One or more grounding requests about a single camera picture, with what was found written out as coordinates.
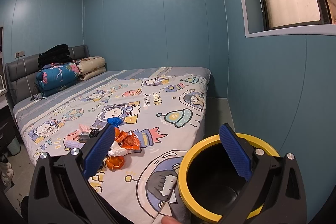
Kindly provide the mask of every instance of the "gray leather headboard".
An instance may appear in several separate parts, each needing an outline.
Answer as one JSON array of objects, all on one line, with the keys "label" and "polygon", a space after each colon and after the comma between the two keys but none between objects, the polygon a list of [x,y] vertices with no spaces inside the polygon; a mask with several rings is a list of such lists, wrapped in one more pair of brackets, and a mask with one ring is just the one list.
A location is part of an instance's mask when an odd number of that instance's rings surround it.
[{"label": "gray leather headboard", "polygon": [[[70,57],[79,60],[89,57],[87,45],[70,47]],[[37,94],[35,88],[36,74],[39,71],[39,54],[31,55],[11,63],[6,63],[6,82],[14,105],[18,102]]]}]

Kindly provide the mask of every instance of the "wall socket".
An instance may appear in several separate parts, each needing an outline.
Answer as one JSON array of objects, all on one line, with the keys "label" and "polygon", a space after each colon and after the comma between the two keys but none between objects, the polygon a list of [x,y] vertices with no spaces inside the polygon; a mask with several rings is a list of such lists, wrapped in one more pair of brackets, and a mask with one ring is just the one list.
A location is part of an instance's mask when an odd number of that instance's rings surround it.
[{"label": "wall socket", "polygon": [[15,58],[19,58],[19,57],[22,57],[22,56],[25,56],[25,51],[15,53]]}]

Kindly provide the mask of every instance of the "gray floor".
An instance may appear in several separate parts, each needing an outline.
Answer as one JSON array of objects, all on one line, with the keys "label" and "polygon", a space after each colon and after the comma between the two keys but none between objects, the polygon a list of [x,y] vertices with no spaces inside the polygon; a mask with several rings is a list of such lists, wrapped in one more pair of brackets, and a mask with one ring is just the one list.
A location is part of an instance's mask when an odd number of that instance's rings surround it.
[{"label": "gray floor", "polygon": [[[233,121],[225,98],[208,98],[206,100],[205,115],[205,135],[207,138],[218,134],[219,127],[223,123],[228,123],[233,129]],[[22,198],[29,194],[31,179],[34,172],[34,166],[31,164],[25,146],[21,145],[21,152],[15,156],[8,157],[14,171],[14,186],[6,193],[7,198],[20,213],[20,202]]]}]

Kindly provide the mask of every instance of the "silver bolt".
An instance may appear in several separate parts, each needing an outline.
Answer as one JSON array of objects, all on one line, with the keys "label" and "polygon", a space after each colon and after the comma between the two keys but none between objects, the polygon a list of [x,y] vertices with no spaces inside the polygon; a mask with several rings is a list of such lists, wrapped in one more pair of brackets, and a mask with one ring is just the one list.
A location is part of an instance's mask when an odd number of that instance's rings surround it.
[{"label": "silver bolt", "polygon": [[47,156],[48,156],[47,152],[42,152],[40,158],[45,159]]},{"label": "silver bolt", "polygon": [[255,153],[256,153],[257,155],[259,155],[259,156],[262,156],[265,152],[264,152],[264,150],[262,150],[261,148],[257,148],[257,149],[255,150]]},{"label": "silver bolt", "polygon": [[76,156],[79,154],[79,151],[80,151],[79,148],[74,148],[74,149],[71,149],[70,153],[71,155]]},{"label": "silver bolt", "polygon": [[289,158],[290,160],[293,160],[295,157],[292,153],[288,153],[287,158]]}]

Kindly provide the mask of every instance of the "bed sheet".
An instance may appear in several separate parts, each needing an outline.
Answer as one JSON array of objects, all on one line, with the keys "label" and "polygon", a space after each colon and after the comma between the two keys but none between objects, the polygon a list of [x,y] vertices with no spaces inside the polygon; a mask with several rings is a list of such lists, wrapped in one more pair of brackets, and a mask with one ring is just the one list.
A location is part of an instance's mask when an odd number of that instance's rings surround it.
[{"label": "bed sheet", "polygon": [[104,166],[91,186],[135,224],[163,215],[187,223],[177,175],[185,153],[204,135],[209,77],[197,67],[105,72],[48,99],[23,100],[14,115],[34,165],[43,151],[58,156],[81,148],[79,123],[103,128],[107,118],[120,117],[120,130],[132,130],[141,151],[126,155],[120,170]]}]

